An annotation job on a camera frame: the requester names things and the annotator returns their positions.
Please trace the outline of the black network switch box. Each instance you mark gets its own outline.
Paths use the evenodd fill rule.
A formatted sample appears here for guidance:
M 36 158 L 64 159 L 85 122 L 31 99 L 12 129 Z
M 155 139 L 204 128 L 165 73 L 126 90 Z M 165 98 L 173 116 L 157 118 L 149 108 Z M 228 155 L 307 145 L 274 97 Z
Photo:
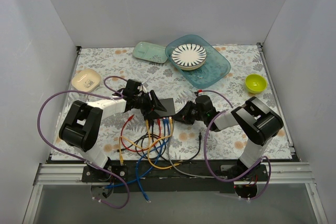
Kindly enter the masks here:
M 155 120 L 170 117 L 176 114 L 173 98 L 160 99 L 160 102 L 165 107 L 166 111 L 153 110 L 148 115 L 144 116 L 144 119 Z

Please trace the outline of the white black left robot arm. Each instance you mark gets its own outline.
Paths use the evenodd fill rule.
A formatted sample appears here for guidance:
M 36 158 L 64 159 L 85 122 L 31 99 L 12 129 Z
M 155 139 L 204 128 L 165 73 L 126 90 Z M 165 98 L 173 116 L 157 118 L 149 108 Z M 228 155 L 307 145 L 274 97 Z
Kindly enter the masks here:
M 132 109 L 139 109 L 144 116 L 167 111 L 153 90 L 145 92 L 141 86 L 141 82 L 129 79 L 120 95 L 96 102 L 73 102 L 60 128 L 59 138 L 95 166 L 93 175 L 100 182 L 108 181 L 112 175 L 106 165 L 107 155 L 96 144 L 101 121 Z

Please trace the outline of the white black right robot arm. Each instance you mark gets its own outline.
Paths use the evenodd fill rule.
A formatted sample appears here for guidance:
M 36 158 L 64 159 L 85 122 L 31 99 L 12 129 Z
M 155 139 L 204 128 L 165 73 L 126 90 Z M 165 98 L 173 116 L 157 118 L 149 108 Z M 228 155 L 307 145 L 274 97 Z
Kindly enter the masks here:
M 195 121 L 202 121 L 213 132 L 239 125 L 248 141 L 232 171 L 246 181 L 257 174 L 254 163 L 262 157 L 271 139 L 284 126 L 282 118 L 257 97 L 252 97 L 243 105 L 220 114 L 209 96 L 200 95 L 194 102 L 188 101 L 173 115 L 173 119 L 189 125 Z

